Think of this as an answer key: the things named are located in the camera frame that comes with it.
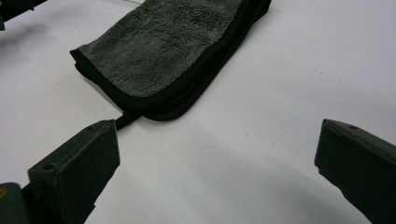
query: black plastic mount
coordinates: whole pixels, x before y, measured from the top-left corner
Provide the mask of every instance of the black plastic mount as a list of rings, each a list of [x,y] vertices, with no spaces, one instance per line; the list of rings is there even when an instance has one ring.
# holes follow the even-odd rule
[[[396,146],[325,119],[315,165],[372,223],[396,223]]]
[[[29,169],[22,190],[0,185],[0,223],[84,223],[119,165],[115,121],[97,122]]]
[[[21,15],[47,0],[0,0],[0,31],[5,30],[5,21]]]

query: folded towel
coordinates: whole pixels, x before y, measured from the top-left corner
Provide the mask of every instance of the folded towel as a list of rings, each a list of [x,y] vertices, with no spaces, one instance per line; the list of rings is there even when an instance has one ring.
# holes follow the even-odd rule
[[[183,115],[271,0],[146,0],[70,53],[78,71],[121,109],[148,119]]]

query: microfiber cloth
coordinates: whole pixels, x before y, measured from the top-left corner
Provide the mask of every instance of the microfiber cloth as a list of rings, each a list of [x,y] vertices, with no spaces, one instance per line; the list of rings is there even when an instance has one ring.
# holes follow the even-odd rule
[[[177,119],[204,92],[271,0],[146,0],[90,44],[76,68],[122,110]]]

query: gray microfiber towel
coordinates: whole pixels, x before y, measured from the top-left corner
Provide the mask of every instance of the gray microfiber towel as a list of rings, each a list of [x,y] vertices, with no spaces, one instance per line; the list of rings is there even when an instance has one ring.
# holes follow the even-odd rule
[[[184,114],[271,0],[146,0],[90,44],[78,71],[124,111],[154,120]]]

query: white table surface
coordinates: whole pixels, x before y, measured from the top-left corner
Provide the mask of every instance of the white table surface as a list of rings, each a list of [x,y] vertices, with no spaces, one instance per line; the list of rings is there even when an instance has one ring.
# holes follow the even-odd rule
[[[25,186],[26,171],[52,150],[120,116],[68,51],[136,6],[51,0],[6,22],[0,183]],[[121,166],[86,223],[369,223],[314,157],[323,119],[396,144],[395,8],[275,0],[187,114],[119,132]]]

